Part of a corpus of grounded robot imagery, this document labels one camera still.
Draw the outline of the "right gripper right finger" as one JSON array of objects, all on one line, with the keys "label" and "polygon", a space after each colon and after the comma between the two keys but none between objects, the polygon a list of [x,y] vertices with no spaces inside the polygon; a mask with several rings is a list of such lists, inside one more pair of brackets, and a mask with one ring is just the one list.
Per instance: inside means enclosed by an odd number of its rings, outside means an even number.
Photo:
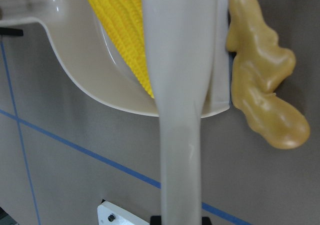
[{"label": "right gripper right finger", "polygon": [[211,219],[207,216],[201,218],[201,225],[212,225]]}]

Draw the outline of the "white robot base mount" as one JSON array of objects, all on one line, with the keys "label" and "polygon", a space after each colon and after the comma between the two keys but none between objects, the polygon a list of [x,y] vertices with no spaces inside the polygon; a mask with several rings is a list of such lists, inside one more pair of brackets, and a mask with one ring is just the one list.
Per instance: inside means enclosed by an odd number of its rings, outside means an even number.
[{"label": "white robot base mount", "polygon": [[133,213],[104,201],[97,207],[99,225],[149,225],[150,223]]}]

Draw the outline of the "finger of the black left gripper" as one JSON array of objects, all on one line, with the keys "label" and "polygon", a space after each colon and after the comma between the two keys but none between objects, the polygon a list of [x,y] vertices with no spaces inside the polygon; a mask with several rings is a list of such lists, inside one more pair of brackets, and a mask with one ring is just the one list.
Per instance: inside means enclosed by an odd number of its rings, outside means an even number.
[{"label": "finger of the black left gripper", "polygon": [[0,27],[1,36],[13,36],[13,37],[22,37],[24,32],[22,29]]}]

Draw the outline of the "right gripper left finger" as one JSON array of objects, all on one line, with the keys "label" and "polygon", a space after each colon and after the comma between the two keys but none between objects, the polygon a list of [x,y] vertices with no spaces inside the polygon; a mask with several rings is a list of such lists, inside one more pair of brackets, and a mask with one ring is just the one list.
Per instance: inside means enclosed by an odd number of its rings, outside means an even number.
[{"label": "right gripper left finger", "polygon": [[149,224],[150,225],[162,225],[162,216],[161,215],[153,215],[153,216],[151,216]]}]

